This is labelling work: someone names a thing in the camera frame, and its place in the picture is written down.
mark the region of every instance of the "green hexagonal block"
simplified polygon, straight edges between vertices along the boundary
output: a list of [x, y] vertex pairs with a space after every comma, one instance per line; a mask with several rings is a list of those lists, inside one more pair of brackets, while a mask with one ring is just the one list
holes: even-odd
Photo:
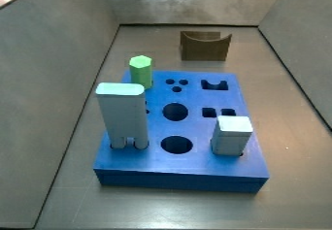
[[144, 89], [151, 88], [151, 58], [144, 55], [130, 59], [131, 83], [140, 84]]

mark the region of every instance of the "blue foam block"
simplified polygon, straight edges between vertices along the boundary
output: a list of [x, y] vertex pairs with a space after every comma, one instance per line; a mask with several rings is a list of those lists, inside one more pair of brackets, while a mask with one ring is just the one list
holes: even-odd
[[144, 97], [148, 147], [138, 150], [128, 141], [112, 149], [103, 134], [93, 165], [100, 184], [257, 192], [270, 175], [255, 133], [242, 156], [215, 155], [210, 147], [222, 109], [249, 116], [235, 75], [154, 71]]

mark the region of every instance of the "brown arch block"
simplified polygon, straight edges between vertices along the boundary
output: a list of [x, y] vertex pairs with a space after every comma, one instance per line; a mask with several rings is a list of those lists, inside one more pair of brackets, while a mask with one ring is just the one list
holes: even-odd
[[225, 61], [231, 34], [221, 39], [221, 32], [180, 32], [182, 60]]

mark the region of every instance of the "gray wall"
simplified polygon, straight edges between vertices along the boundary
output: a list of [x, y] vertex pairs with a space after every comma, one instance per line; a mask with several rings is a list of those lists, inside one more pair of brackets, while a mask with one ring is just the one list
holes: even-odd
[[35, 223], [116, 29], [104, 0], [0, 11], [0, 227]]
[[258, 25], [274, 0], [108, 0], [120, 23]]
[[332, 0], [277, 0], [259, 29], [332, 128]]

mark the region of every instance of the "blue block top surface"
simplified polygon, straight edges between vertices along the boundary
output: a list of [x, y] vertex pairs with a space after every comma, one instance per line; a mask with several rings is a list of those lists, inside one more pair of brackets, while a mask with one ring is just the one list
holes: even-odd
[[[130, 80], [130, 73], [126, 72], [122, 81]], [[254, 132], [242, 156], [215, 155], [211, 151], [210, 139], [217, 122], [214, 110], [217, 116], [222, 114], [222, 110], [234, 110], [235, 115], [249, 116], [234, 74], [154, 71], [152, 87], [144, 91], [144, 98], [148, 111], [146, 114], [148, 147], [138, 150], [128, 145], [123, 149], [112, 149], [111, 136], [108, 139], [104, 134], [93, 166], [96, 171], [269, 178]], [[175, 106], [168, 106], [163, 112], [164, 106], [172, 103]], [[186, 118], [174, 121], [167, 119], [163, 113], [175, 120], [184, 116]], [[162, 141], [171, 136], [190, 140], [188, 152], [176, 154], [163, 149]], [[175, 152], [176, 145], [190, 147], [187, 142], [175, 140], [175, 144], [171, 145], [175, 146]]]

